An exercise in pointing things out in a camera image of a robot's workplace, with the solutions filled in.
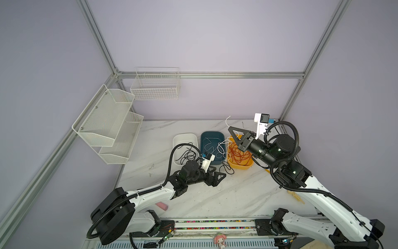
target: black cable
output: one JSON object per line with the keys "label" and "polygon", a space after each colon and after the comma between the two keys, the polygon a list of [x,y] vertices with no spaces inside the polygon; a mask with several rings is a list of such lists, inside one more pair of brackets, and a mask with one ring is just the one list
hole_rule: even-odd
{"label": "black cable", "polygon": [[179,159],[175,160],[175,161],[179,161],[179,163],[181,165],[185,164],[185,161],[189,161],[189,160],[195,160],[196,158],[196,153],[192,150],[192,147],[190,147],[188,150],[186,150],[180,157]]}
{"label": "black cable", "polygon": [[[278,129],[276,128],[276,126],[273,126],[273,127],[275,127],[275,131],[278,133],[278,135],[280,135],[280,133],[279,133]],[[267,141],[267,136],[265,134],[270,133],[270,132],[271,132],[271,128],[268,128],[267,131],[264,133],[264,138],[263,139],[264,139],[264,142],[267,144],[267,146],[269,145],[269,143]]]}
{"label": "black cable", "polygon": [[263,168],[263,169],[269,169],[269,166],[267,166],[267,167],[261,166],[261,165],[257,162],[257,160],[254,159],[253,154],[252,154],[252,160],[253,160],[258,166],[260,166],[261,168]]}
{"label": "black cable", "polygon": [[133,242],[133,233],[129,233],[129,237],[130,237],[131,246],[132,246],[134,249],[138,249],[137,246],[136,246],[136,245],[134,244],[134,242]]}
{"label": "black cable", "polygon": [[278,136],[280,136],[280,134],[271,137],[271,139],[269,139],[268,142],[271,141],[271,140],[273,140],[273,139],[275,139],[275,138],[277,138]]}
{"label": "black cable", "polygon": [[[279,121],[279,122],[276,122],[276,123],[271,124],[271,125],[268,127],[268,131],[269,131],[270,129],[272,129],[273,127],[275,127],[275,126],[277,126],[277,125],[280,125],[280,124],[287,125],[287,126],[289,126],[289,127],[292,129],[293,134],[294,134],[294,137],[295,137],[295,146],[293,147],[293,151],[289,154],[289,156],[284,157],[284,158],[281,158],[281,159],[278,159],[278,160],[274,161],[274,162],[269,166],[269,172],[270,172],[270,174],[271,174],[272,179],[273,179],[274,181],[276,181],[276,183],[279,184],[280,187],[282,187],[282,188],[284,188],[284,189],[286,189],[286,190],[295,191],[295,192],[303,192],[303,193],[316,193],[316,194],[322,194],[322,195],[324,195],[324,196],[326,196],[326,197],[330,197],[331,199],[335,200],[337,203],[339,203],[339,204],[342,205],[345,209],[347,209],[348,211],[351,212],[353,209],[352,209],[349,205],[347,205],[345,202],[343,202],[342,200],[340,200],[339,198],[337,198],[336,196],[334,196],[334,195],[333,195],[332,193],[330,193],[330,192],[326,192],[326,191],[319,190],[319,189],[313,189],[313,188],[291,188],[291,187],[289,187],[289,186],[286,186],[283,182],[281,182],[279,179],[276,178],[276,176],[275,176],[273,170],[274,170],[275,168],[277,168],[277,166],[278,166],[281,162],[284,162],[284,161],[291,161],[291,160],[295,157],[295,155],[296,155],[296,153],[297,153],[297,149],[298,149],[298,147],[299,147],[299,132],[297,131],[296,127],[295,127],[292,123],[287,122],[287,121]],[[268,136],[268,132],[266,132],[266,133],[264,134],[264,140],[265,140],[265,141],[267,141],[267,136]]]}
{"label": "black cable", "polygon": [[202,157],[200,156],[200,154],[201,154],[201,153],[200,153],[200,150],[199,150],[196,146],[194,146],[194,145],[192,145],[192,144],[189,144],[189,143],[180,143],[180,144],[177,144],[177,145],[173,148],[173,150],[172,150],[172,152],[171,152],[171,154],[170,154],[169,169],[167,170],[166,180],[165,180],[164,183],[162,184],[163,187],[166,186],[167,182],[169,181],[170,172],[171,172],[171,170],[172,170],[173,154],[174,154],[174,152],[176,151],[176,149],[178,149],[178,147],[180,147],[180,146],[182,146],[182,145],[188,145],[188,146],[191,146],[191,147],[193,147],[194,149],[196,149],[196,150],[199,152],[199,158],[200,158],[200,161],[202,162]]}
{"label": "black cable", "polygon": [[225,170],[225,172],[226,172],[227,174],[234,174],[234,173],[235,173],[235,170],[231,167],[231,165],[229,165],[228,162],[222,161],[221,163],[222,163],[222,165],[221,165],[220,168],[219,168],[219,172],[220,172],[220,173],[221,173],[221,167],[224,167],[224,170]]}
{"label": "black cable", "polygon": [[98,234],[97,234],[97,233],[92,234],[93,231],[94,231],[94,229],[95,229],[95,228],[98,226],[98,224],[99,224],[110,212],[112,212],[115,208],[120,207],[124,202],[126,202],[126,201],[128,201],[128,200],[130,200],[130,199],[133,199],[133,198],[135,198],[135,197],[137,197],[137,196],[139,196],[139,195],[148,194],[148,193],[151,193],[151,192],[156,191],[156,190],[161,189],[161,188],[162,188],[162,186],[157,186],[157,187],[155,187],[155,188],[152,188],[152,189],[148,189],[148,190],[144,190],[144,191],[142,191],[142,192],[139,192],[138,194],[133,194],[133,195],[130,195],[130,196],[125,197],[125,198],[123,198],[123,199],[120,199],[118,202],[116,202],[116,203],[113,204],[110,208],[108,208],[108,209],[98,218],[98,220],[96,220],[96,222],[93,223],[93,225],[90,227],[90,229],[89,229],[88,232],[87,232],[87,235],[86,235],[87,239],[93,239],[93,238],[98,237]]}
{"label": "black cable", "polygon": [[[371,234],[373,234],[373,236],[374,236],[375,238],[377,238],[377,236],[376,236],[374,233],[372,233],[372,231],[369,230],[369,228],[368,228],[367,226],[365,226],[365,222],[359,220],[358,217],[354,214],[354,212],[351,211],[351,213],[352,213],[352,215],[354,215],[355,219],[357,219],[357,221],[359,221],[359,225],[360,225],[360,226],[365,227],[366,230],[368,230]],[[383,244],[381,243],[381,241],[380,241],[378,238],[377,238],[377,241],[379,242],[379,244],[380,244],[380,246],[381,246],[381,249],[384,249]]]}

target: wall-mounted wire basket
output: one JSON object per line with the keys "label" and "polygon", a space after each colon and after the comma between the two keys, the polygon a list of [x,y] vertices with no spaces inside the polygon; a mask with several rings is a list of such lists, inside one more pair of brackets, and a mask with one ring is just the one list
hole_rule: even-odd
{"label": "wall-mounted wire basket", "polygon": [[136,100],[177,100],[181,87],[178,67],[136,67],[131,86]]}
{"label": "wall-mounted wire basket", "polygon": [[95,105],[86,107],[91,108],[87,117],[84,119],[83,111],[72,129],[107,164],[125,164],[144,117],[130,112],[133,94],[120,89],[108,89],[105,85],[98,90],[98,93],[101,92]]}

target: pink doll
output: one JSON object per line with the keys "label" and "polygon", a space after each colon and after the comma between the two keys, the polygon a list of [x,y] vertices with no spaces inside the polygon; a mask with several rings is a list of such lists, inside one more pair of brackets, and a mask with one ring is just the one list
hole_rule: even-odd
{"label": "pink doll", "polygon": [[224,234],[217,235],[214,238],[214,244],[218,244],[220,249],[224,249],[226,247],[225,240],[226,240],[226,236]]}

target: orange rope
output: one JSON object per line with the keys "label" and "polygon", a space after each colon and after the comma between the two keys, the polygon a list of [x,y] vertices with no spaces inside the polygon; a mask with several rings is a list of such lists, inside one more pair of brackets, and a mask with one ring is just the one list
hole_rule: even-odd
{"label": "orange rope", "polygon": [[238,149],[238,146],[235,142],[228,146],[228,154],[233,164],[246,166],[249,163],[249,160],[252,154],[249,151],[242,152]]}

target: marble tabletop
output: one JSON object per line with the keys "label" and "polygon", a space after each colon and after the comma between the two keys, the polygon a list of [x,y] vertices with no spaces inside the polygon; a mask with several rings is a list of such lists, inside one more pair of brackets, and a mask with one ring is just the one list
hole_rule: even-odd
{"label": "marble tabletop", "polygon": [[[253,120],[228,120],[228,125],[256,131]],[[143,121],[118,186],[127,191],[163,182],[173,137],[193,133],[200,145],[204,131],[220,131],[225,138],[229,136],[225,120]],[[269,137],[275,134],[272,129]],[[180,169],[181,166],[173,163],[171,173]],[[203,182],[189,185],[186,193],[164,203],[169,206],[167,211],[156,205],[150,207],[161,218],[271,216],[278,208],[298,215],[317,214],[312,204],[298,202],[286,190],[279,189],[270,174],[256,164],[247,170],[235,169],[235,173],[227,175],[217,187]]]}

